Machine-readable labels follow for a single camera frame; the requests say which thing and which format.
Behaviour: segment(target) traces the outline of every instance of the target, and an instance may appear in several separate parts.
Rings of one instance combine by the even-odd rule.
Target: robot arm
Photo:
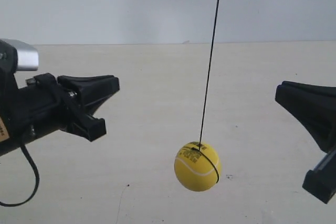
[[[303,188],[327,204],[336,192],[336,88],[284,81],[276,102],[292,114],[326,153],[309,170]]]
[[[18,88],[17,71],[36,71],[37,50],[18,40],[0,39],[0,156],[21,148],[36,175],[36,187],[26,201],[2,206],[19,206],[36,193],[39,175],[25,145],[61,130],[94,141],[104,136],[104,119],[93,114],[120,89],[112,75],[97,77],[54,77],[39,74]]]

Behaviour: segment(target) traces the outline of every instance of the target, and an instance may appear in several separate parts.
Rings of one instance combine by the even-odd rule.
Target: table surface
[[[210,45],[36,47],[38,73],[113,74],[121,90],[96,113],[107,122],[101,139],[55,132],[27,146],[39,191],[0,208],[0,223],[334,222],[336,201],[301,187],[324,154],[274,97],[284,80],[336,86],[336,42],[215,45],[203,140],[223,173],[203,193],[182,187],[173,163],[199,138]],[[33,75],[18,73],[20,87]],[[34,176],[19,150],[0,158],[0,174],[1,201],[29,196]]]

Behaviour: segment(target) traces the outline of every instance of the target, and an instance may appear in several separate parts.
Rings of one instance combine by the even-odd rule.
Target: orange label
[[[2,121],[2,118],[0,118],[0,142],[7,139],[9,139],[9,134],[4,124],[4,121]]]

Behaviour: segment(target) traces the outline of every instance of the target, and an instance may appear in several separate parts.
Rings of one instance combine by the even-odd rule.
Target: yellow ball
[[[222,170],[218,153],[208,144],[190,142],[177,153],[174,171],[179,182],[191,191],[206,191],[220,178]]]

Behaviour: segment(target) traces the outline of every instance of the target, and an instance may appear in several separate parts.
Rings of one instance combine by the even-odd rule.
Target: foam ball
[[[222,165],[209,144],[190,142],[177,153],[174,171],[178,181],[191,191],[206,191],[218,183]]]

